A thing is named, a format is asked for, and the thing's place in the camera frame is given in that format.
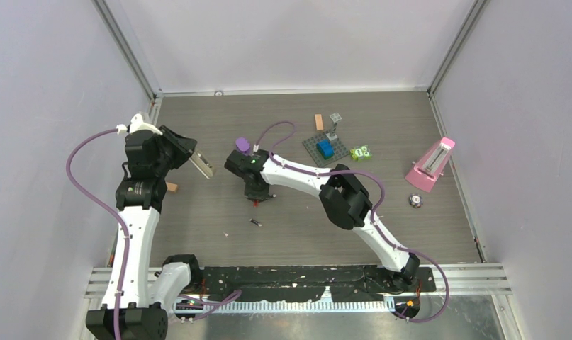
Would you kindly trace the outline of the beige remote control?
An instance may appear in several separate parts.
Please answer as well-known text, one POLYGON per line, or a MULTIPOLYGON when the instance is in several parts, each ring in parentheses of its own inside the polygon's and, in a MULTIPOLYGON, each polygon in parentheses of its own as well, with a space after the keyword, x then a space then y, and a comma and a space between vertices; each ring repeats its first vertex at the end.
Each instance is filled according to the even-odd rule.
POLYGON ((214 176, 215 168, 200 151, 193 151, 189 161, 207 178, 214 176))

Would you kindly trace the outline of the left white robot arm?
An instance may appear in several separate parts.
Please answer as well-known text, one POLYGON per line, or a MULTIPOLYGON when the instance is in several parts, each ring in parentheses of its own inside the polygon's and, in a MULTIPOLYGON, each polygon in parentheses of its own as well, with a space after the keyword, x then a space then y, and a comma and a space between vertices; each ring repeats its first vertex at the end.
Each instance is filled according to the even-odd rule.
POLYGON ((203 282, 191 254, 169 256, 149 282, 150 253, 167 192, 165 177, 194 153, 197 141, 166 126, 145 127, 125 137, 124 176, 116 190, 118 239, 111 278, 101 306, 86 315, 96 339, 165 339, 178 295, 203 282))

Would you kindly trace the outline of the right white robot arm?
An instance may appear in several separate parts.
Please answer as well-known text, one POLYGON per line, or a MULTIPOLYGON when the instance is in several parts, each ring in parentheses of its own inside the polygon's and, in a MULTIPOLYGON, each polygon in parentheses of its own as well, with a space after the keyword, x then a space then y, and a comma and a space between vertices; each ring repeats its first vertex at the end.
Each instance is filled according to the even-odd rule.
POLYGON ((360 173, 344 164, 333 169, 313 168, 288 161, 266 150, 230 153, 225 169, 245 183, 247 199, 262 202, 274 198, 272 186, 283 186, 317 198, 329 221, 357 234, 390 271, 390 282, 398 290, 409 290, 418 280, 420 260, 405 248, 382 223, 360 173))

